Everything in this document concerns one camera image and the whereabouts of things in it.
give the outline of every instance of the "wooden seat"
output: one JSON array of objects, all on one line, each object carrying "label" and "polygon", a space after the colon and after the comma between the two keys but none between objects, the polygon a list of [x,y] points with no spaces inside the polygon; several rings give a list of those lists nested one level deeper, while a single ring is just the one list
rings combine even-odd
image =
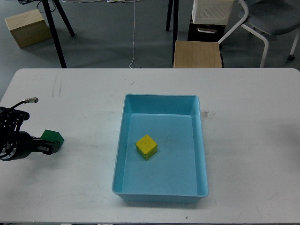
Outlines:
[{"label": "wooden seat", "polygon": [[176,41],[174,68],[222,68],[219,44]]}]

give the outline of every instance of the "drawer handle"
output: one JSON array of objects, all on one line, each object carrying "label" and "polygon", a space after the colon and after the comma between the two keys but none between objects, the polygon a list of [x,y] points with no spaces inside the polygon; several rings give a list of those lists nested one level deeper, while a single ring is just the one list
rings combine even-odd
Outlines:
[{"label": "drawer handle", "polygon": [[197,28],[196,29],[200,33],[207,33],[207,34],[215,34],[217,33],[217,30],[211,30],[211,29],[203,29],[203,28]]}]

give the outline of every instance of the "chair wheel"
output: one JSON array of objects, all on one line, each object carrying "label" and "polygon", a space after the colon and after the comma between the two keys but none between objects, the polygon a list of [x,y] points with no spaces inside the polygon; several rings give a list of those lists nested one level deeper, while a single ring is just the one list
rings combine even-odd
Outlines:
[{"label": "chair wheel", "polygon": [[287,60],[289,60],[289,61],[293,61],[295,59],[295,56],[293,56],[293,55],[289,55],[289,57],[287,57]]}]

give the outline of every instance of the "chair leg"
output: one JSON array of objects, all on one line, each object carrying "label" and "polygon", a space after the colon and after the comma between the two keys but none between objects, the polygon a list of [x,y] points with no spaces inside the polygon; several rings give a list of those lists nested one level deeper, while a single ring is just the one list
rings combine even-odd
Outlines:
[{"label": "chair leg", "polygon": [[294,55],[294,52],[295,52],[295,49],[296,49],[296,45],[297,45],[297,42],[299,40],[299,36],[300,36],[300,28],[298,28],[298,31],[296,33],[296,37],[295,37],[294,43],[292,45],[292,49],[291,49],[291,52],[290,52],[291,56]]},{"label": "chair leg", "polygon": [[261,39],[264,42],[264,50],[262,53],[262,61],[261,61],[261,65],[260,65],[260,68],[263,68],[265,65],[265,62],[266,62],[266,57],[267,57],[267,53],[268,53],[268,49],[269,49],[268,40],[263,35],[258,33],[256,30],[251,29],[250,27],[248,27],[244,24],[242,24],[241,27],[244,28],[245,30],[249,31],[251,34],[257,36],[259,39]]},{"label": "chair leg", "polygon": [[174,0],[172,63],[174,63],[175,43],[176,43],[176,41],[177,41],[177,32],[178,32],[178,10],[179,10],[179,0]]},{"label": "chair leg", "polygon": [[166,23],[166,26],[165,26],[165,31],[170,31],[170,23],[171,23],[171,16],[172,16],[173,1],[174,0],[169,0],[168,14],[167,14],[167,23]]},{"label": "chair leg", "polygon": [[239,0],[239,3],[242,5],[245,14],[243,18],[241,18],[219,41],[218,43],[221,44],[226,38],[228,38],[229,35],[231,35],[239,26],[241,26],[248,18],[249,15],[249,9],[247,4],[244,0]]}]

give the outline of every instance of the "green block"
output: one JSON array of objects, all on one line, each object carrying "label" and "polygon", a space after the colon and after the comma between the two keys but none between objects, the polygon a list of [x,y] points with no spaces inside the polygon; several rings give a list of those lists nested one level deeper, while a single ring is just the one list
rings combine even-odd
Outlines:
[{"label": "green block", "polygon": [[59,148],[61,148],[62,144],[64,143],[64,139],[60,133],[52,130],[45,130],[41,136],[41,139],[49,142],[59,142]]}]

